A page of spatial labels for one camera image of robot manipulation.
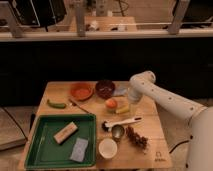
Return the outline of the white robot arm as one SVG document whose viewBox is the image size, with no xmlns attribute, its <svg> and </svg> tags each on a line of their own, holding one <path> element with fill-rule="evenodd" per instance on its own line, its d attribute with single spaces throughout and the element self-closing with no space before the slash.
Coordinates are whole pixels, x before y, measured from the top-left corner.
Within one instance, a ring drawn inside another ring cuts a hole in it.
<svg viewBox="0 0 213 171">
<path fill-rule="evenodd" d="M 138 103 L 148 96 L 168 112 L 186 121 L 191 127 L 186 171 L 213 171 L 213 106 L 207 107 L 155 84 L 152 71 L 133 75 L 128 89 L 128 100 Z"/>
</svg>

